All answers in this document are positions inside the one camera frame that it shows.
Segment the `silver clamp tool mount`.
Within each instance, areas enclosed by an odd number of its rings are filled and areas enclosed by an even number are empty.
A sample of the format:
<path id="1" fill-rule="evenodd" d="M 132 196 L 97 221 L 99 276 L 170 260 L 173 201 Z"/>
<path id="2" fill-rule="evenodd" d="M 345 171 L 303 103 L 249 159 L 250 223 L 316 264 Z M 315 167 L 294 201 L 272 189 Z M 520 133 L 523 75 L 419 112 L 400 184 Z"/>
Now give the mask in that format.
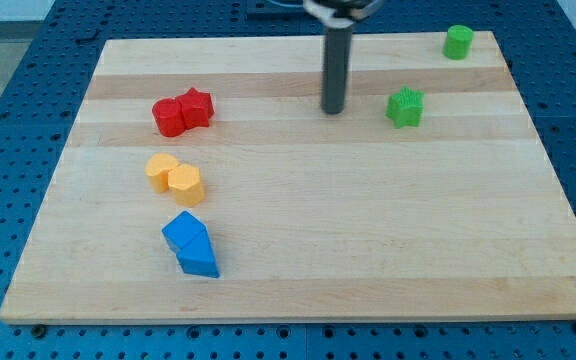
<path id="1" fill-rule="evenodd" d="M 304 10 L 327 28 L 348 28 L 379 11 L 384 0 L 304 0 Z"/>

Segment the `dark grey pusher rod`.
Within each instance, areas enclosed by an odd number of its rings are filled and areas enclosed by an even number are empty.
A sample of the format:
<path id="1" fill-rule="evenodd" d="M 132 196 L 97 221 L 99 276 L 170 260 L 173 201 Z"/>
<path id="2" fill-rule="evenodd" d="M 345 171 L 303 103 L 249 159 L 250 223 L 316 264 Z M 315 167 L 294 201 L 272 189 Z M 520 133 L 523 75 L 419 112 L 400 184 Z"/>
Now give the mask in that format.
<path id="1" fill-rule="evenodd" d="M 353 26 L 325 30 L 321 108 L 329 115 L 339 114 L 345 107 L 353 31 Z"/>

